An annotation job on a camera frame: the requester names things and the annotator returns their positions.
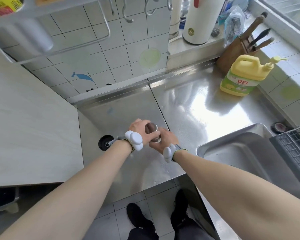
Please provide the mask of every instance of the dish soap bottle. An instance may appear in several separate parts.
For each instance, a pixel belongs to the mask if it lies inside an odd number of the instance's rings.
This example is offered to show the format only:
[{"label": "dish soap bottle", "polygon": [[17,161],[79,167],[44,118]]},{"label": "dish soap bottle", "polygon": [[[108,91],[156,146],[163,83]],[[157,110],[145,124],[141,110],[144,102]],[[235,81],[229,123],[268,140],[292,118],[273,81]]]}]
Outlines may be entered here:
[{"label": "dish soap bottle", "polygon": [[281,60],[287,59],[275,56],[269,63],[261,65],[258,57],[241,55],[222,80],[220,89],[235,96],[246,96],[268,76],[274,64]]}]

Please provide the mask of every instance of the black drain plug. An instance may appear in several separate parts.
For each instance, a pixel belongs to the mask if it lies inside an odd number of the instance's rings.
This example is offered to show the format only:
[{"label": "black drain plug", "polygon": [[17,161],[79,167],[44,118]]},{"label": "black drain plug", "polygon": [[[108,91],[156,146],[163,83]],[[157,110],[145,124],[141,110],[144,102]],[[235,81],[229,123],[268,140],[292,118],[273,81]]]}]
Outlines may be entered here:
[{"label": "black drain plug", "polygon": [[110,148],[110,146],[108,145],[108,143],[110,141],[112,141],[114,138],[113,136],[111,135],[105,135],[103,137],[100,138],[99,140],[99,148],[102,150],[102,151],[106,151],[107,149]]}]

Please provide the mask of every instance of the kitchen sink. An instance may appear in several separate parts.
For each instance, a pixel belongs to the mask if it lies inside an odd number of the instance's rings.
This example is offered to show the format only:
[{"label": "kitchen sink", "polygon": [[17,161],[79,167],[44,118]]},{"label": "kitchen sink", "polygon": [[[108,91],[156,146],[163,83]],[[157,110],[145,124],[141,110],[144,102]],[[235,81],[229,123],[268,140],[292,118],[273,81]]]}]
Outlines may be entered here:
[{"label": "kitchen sink", "polygon": [[270,131],[253,124],[197,148],[197,155],[261,177],[300,198],[300,183],[269,141]]}]

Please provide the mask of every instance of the white wrist tracker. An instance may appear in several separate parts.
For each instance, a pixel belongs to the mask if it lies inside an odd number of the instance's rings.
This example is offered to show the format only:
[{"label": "white wrist tracker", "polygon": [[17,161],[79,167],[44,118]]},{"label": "white wrist tracker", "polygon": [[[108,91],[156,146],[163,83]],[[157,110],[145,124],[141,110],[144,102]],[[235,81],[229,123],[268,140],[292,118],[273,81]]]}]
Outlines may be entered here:
[{"label": "white wrist tracker", "polygon": [[179,145],[173,145],[173,144],[170,144],[168,147],[166,147],[163,150],[163,156],[164,156],[165,161],[167,163],[175,162],[173,160],[173,155],[178,150],[183,150],[183,149]]},{"label": "white wrist tracker", "polygon": [[118,136],[116,139],[109,142],[109,146],[111,146],[117,140],[127,140],[134,150],[140,151],[143,148],[143,139],[142,136],[131,130],[124,133],[124,136]]}]

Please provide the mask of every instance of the hand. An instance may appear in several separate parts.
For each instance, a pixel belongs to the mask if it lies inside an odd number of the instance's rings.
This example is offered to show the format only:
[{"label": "hand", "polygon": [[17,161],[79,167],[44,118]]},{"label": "hand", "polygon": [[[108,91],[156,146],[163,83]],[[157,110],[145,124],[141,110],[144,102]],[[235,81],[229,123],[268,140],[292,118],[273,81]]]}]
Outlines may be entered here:
[{"label": "hand", "polygon": [[178,144],[179,140],[171,131],[168,131],[162,127],[159,127],[159,131],[161,132],[161,141],[159,143],[150,142],[149,146],[163,154],[163,150],[166,147],[168,147],[170,144]]},{"label": "hand", "polygon": [[160,136],[159,131],[152,132],[150,134],[145,133],[145,126],[149,124],[151,121],[150,120],[140,120],[136,119],[129,127],[130,131],[133,132],[138,132],[142,136],[142,142],[143,145],[145,146],[146,144],[149,143],[152,139]]}]

